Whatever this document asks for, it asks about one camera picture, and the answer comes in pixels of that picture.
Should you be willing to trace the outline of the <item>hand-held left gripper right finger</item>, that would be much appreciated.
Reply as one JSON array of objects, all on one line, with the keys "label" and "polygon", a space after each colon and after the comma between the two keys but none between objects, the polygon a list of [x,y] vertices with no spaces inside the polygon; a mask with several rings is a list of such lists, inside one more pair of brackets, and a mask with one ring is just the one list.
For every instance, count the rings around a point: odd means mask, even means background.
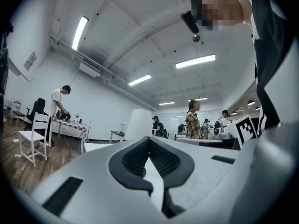
[{"label": "hand-held left gripper right finger", "polygon": [[151,200],[159,212],[149,217],[149,224],[228,224],[237,189],[223,179],[232,165],[212,159],[215,155],[236,158],[238,151],[196,146],[163,138],[151,141],[166,144],[193,158],[194,169],[180,186],[165,189],[163,178],[153,161],[149,161],[149,181],[153,185]]}]

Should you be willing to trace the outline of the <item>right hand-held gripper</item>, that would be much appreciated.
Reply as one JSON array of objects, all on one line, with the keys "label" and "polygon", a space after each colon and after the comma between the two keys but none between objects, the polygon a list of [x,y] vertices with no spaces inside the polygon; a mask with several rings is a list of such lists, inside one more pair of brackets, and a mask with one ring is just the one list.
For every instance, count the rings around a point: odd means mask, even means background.
[{"label": "right hand-held gripper", "polygon": [[257,138],[256,130],[250,116],[245,115],[226,126],[222,133],[211,140],[176,138],[176,141],[203,147],[241,150],[244,142],[254,138]]}]

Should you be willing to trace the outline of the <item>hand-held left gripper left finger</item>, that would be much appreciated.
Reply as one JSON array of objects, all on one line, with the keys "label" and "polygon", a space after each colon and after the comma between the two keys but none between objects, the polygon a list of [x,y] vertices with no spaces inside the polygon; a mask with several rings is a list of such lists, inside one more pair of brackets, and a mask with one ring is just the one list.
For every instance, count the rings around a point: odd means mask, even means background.
[{"label": "hand-held left gripper left finger", "polygon": [[58,220],[72,224],[167,224],[143,179],[152,143],[144,137],[81,154],[42,181],[32,198]]}]

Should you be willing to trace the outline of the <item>table with checkered cloth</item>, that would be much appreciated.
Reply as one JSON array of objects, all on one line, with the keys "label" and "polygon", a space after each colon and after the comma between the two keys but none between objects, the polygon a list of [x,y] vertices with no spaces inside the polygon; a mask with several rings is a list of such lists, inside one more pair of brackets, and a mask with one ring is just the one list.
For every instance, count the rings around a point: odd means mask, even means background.
[{"label": "table with checkered cloth", "polygon": [[76,130],[81,131],[81,145],[80,145],[80,153],[83,153],[83,148],[84,148],[84,143],[87,140],[88,137],[88,129],[87,126],[84,124],[80,123],[74,123],[74,122],[66,122],[63,120],[60,120],[58,118],[51,118],[51,123],[50,123],[50,131],[49,131],[49,147],[51,147],[51,139],[52,139],[52,130],[53,130],[53,125],[54,123],[58,124],[58,138],[60,137],[60,131],[61,131],[61,126],[68,126]]}]

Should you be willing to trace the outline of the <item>black backpack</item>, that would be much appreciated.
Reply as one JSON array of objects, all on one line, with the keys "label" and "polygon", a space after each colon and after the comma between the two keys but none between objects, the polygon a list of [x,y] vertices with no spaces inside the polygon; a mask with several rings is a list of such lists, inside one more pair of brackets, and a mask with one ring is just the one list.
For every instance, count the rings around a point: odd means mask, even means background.
[{"label": "black backpack", "polygon": [[59,119],[59,120],[62,120],[62,121],[69,122],[70,119],[71,119],[71,115],[69,113],[66,114],[63,111],[58,110],[57,113],[56,113],[56,118]]}]

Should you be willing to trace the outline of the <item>white wooden chair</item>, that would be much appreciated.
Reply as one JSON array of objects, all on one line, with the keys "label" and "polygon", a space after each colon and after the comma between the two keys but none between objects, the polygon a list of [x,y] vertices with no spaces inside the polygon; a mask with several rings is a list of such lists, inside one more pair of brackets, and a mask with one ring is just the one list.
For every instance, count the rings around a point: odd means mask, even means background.
[{"label": "white wooden chair", "polygon": [[[35,157],[37,155],[41,155],[44,160],[47,160],[47,141],[46,141],[46,134],[48,131],[48,124],[50,121],[50,116],[35,113],[33,122],[32,122],[32,130],[31,131],[18,131],[19,134],[19,149],[20,149],[20,156],[28,160],[30,163],[36,167]],[[35,148],[35,142],[43,140],[43,153],[38,151]],[[23,152],[22,149],[22,142],[28,141],[30,143],[29,150],[30,154],[27,155]]]}]

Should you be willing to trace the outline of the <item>person's black and white jersey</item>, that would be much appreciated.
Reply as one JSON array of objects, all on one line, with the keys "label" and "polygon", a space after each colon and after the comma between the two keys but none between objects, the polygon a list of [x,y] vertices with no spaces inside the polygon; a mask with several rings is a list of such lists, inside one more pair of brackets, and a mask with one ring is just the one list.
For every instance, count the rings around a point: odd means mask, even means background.
[{"label": "person's black and white jersey", "polygon": [[249,0],[252,5],[252,41],[256,53],[255,81],[261,102],[257,135],[280,120],[265,87],[281,66],[294,39],[290,23],[275,0]]}]

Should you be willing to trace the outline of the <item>black office chair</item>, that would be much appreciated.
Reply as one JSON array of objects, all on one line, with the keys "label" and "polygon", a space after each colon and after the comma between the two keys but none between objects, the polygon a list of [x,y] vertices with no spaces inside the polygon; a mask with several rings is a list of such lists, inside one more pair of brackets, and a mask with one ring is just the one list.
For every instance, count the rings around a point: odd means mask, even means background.
[{"label": "black office chair", "polygon": [[35,113],[43,114],[44,107],[45,107],[45,100],[39,98],[37,101],[34,102],[34,106],[32,109],[27,109],[28,111],[27,111],[26,118],[30,122],[33,122]]}]

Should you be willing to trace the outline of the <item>white chair with dark seat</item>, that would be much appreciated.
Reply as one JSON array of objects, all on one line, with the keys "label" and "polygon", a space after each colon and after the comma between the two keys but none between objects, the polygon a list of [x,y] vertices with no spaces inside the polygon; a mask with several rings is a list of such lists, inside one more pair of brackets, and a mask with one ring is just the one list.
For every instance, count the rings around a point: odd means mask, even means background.
[{"label": "white chair with dark seat", "polygon": [[21,101],[16,100],[12,102],[11,110],[11,119],[10,119],[10,125],[12,125],[13,121],[15,120],[15,126],[18,126],[19,119],[22,120],[24,123],[25,114],[21,112]]}]

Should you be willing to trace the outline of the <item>white air conditioner unit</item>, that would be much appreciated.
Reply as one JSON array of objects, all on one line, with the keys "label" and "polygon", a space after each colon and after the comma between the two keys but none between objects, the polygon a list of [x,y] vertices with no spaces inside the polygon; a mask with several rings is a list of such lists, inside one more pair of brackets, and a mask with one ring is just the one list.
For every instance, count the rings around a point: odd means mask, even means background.
[{"label": "white air conditioner unit", "polygon": [[101,70],[102,68],[95,63],[93,60],[83,57],[80,65],[79,70],[88,74],[89,76],[96,78],[101,76]]}]

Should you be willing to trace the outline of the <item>wall poster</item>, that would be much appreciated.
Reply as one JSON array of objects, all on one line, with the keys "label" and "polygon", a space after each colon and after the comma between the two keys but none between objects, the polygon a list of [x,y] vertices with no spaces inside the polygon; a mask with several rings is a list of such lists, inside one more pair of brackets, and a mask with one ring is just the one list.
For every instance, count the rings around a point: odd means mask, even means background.
[{"label": "wall poster", "polygon": [[31,67],[33,66],[34,62],[36,61],[37,57],[35,52],[32,52],[32,54],[29,56],[29,58],[26,60],[24,64],[24,68],[29,71]]}]

